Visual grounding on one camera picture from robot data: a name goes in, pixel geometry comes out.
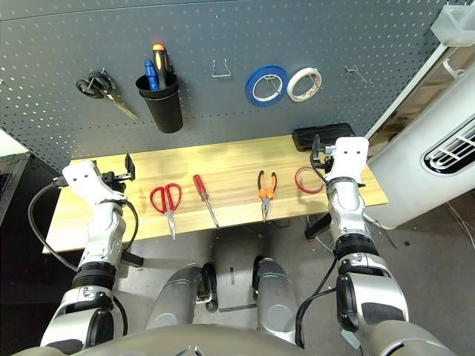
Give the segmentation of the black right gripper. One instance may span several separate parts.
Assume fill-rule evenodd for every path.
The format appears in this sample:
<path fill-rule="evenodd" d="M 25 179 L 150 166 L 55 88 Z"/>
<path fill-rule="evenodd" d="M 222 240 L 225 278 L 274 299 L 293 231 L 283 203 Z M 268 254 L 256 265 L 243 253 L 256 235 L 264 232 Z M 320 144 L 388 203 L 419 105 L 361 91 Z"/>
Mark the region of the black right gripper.
<path fill-rule="evenodd" d="M 335 145 L 321 146 L 321 140 L 318 134 L 315 135 L 312 144 L 312 168 L 320 174 L 324 172 L 328 174 L 334 163 L 333 154 L 335 152 Z"/>

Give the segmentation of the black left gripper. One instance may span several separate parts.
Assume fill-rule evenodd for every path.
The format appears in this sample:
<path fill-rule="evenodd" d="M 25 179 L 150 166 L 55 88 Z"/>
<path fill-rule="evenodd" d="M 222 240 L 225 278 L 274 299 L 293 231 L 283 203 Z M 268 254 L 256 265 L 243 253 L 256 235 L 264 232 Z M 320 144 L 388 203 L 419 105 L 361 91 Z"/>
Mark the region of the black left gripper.
<path fill-rule="evenodd" d="M 102 173 L 102 181 L 113 191 L 124 193 L 126 190 L 125 181 L 135 180 L 135 166 L 130 154 L 126 154 L 125 156 L 125 168 L 127 173 L 120 174 L 119 176 L 116 176 L 113 171 Z"/>

